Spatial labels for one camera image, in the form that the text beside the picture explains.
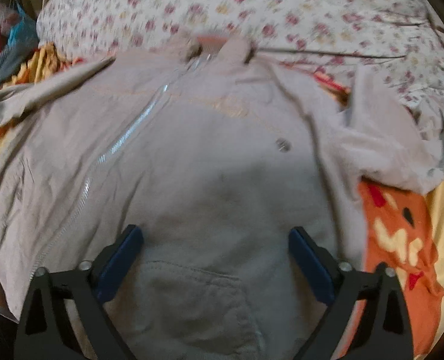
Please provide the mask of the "pile of clothes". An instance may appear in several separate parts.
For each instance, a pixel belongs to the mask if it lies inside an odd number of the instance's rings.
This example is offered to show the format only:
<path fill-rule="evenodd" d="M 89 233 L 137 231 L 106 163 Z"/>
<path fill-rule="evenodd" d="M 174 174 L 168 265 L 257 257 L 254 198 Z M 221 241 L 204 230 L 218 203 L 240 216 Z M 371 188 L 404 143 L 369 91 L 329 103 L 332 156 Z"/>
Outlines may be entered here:
<path fill-rule="evenodd" d="M 22 6 L 8 6 L 9 13 L 17 14 L 17 21 L 8 31 L 7 45 L 0 53 L 0 86 L 15 75 L 22 62 L 35 51 L 39 44 L 36 22 L 28 16 Z"/>

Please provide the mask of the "floral quilt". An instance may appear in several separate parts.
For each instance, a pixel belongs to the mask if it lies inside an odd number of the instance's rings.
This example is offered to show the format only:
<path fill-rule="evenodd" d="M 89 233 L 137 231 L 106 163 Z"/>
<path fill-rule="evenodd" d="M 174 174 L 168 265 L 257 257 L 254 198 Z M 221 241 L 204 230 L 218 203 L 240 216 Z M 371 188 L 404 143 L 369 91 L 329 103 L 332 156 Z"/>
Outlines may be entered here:
<path fill-rule="evenodd" d="M 240 34 L 283 65 L 351 88 L 371 67 L 424 133 L 444 117 L 444 25 L 427 0 L 43 0 L 40 41 L 65 57 Z"/>

